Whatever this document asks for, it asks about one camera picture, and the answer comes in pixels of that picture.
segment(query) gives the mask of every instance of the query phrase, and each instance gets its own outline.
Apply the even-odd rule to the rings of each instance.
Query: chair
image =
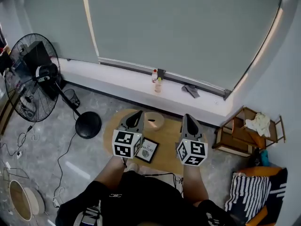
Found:
[[[270,177],[276,175],[282,168],[279,167],[253,167],[242,169],[238,172],[244,173],[246,176],[261,176],[261,177]],[[246,223],[246,226],[257,226],[266,216],[268,215],[267,206],[264,206],[261,211],[252,218],[249,222]],[[260,226],[274,226],[276,224],[260,225]]]

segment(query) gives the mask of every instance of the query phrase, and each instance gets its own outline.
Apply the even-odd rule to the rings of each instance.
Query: black cable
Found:
[[[6,145],[6,149],[7,149],[8,154],[9,154],[10,156],[15,155],[16,153],[19,155],[19,149],[23,146],[23,144],[24,144],[24,142],[25,142],[25,140],[26,140],[27,133],[33,128],[33,126],[35,125],[35,123],[34,123],[32,126],[29,126],[29,127],[27,128],[27,132],[26,132],[26,133],[21,132],[21,133],[19,134],[19,136],[18,136],[18,141],[17,141],[18,149],[15,150],[12,154],[10,154],[10,152],[9,152],[9,150],[8,150],[8,145],[7,145],[6,143],[3,143],[3,144],[2,144],[1,139],[0,139],[0,149],[1,149],[2,147],[4,147],[4,145]],[[21,135],[24,135],[24,137],[21,139],[21,144],[19,144],[19,140],[20,140],[20,136],[21,136]]]
[[[71,138],[71,140],[70,140],[70,143],[69,143],[69,146],[68,146],[68,150],[63,154],[63,155],[61,155],[58,159],[57,159],[57,163],[58,163],[58,165],[59,165],[59,167],[60,167],[60,170],[61,170],[61,178],[60,178],[60,183],[59,183],[59,185],[58,185],[58,187],[55,189],[55,191],[53,192],[53,198],[55,197],[55,193],[56,193],[56,191],[57,191],[57,189],[59,189],[59,187],[61,186],[61,182],[62,182],[62,178],[63,178],[63,170],[62,170],[62,168],[61,168],[61,165],[60,165],[60,162],[59,162],[59,160],[60,160],[60,158],[62,158],[63,156],[65,156],[68,152],[69,152],[69,149],[70,149],[70,146],[71,146],[71,142],[72,142],[72,139],[75,137],[75,135],[76,135],[76,132],[74,133],[74,135],[72,136],[72,138]]]
[[[8,145],[7,145],[6,143],[3,143],[3,145],[2,145],[2,142],[1,142],[1,139],[0,139],[0,149],[1,149],[2,147],[4,147],[4,145],[6,145],[6,149],[7,149],[8,154],[9,154],[10,156],[13,156],[13,155],[16,154],[17,151],[14,151],[13,154],[10,154],[10,153],[9,153],[9,150],[8,150]]]
[[[123,157],[122,157],[121,159],[122,159],[122,162],[123,162],[123,165],[124,165],[124,167],[125,167],[125,168],[127,168],[126,161],[124,160],[124,158],[123,158]]]
[[[73,111],[73,118],[74,118],[74,120],[76,121],[75,116],[74,116],[74,110],[72,110],[72,111]]]
[[[182,191],[181,194],[183,193],[183,178],[180,178],[179,180],[177,180],[176,175],[172,172],[168,172],[168,173],[163,173],[163,174],[143,174],[142,176],[144,177],[150,177],[150,176],[162,176],[162,175],[173,175],[173,181],[174,181],[174,188],[177,189],[177,182],[179,184],[182,185]]]

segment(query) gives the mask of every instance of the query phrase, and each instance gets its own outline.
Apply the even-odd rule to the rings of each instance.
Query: gray cloth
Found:
[[[192,95],[193,98],[199,97],[198,90],[196,89],[196,87],[194,85],[184,85],[182,87],[182,91],[188,92],[189,94]]]

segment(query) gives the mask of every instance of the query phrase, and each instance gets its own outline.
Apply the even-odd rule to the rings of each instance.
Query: framed card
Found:
[[[142,161],[151,163],[151,160],[153,159],[153,157],[156,153],[158,145],[159,145],[159,143],[152,141],[148,138],[144,138],[144,141],[143,141],[136,157]]]

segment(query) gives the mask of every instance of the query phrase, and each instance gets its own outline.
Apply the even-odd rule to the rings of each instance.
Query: bottle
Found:
[[[159,77],[157,80],[156,80],[156,84],[155,84],[155,92],[157,93],[160,93],[161,92],[161,86],[162,86],[162,79],[161,77]]]
[[[151,74],[151,82],[155,83],[156,80],[157,80],[157,78],[158,78],[158,72],[157,72],[157,70],[155,69],[155,70],[152,72],[152,74]]]

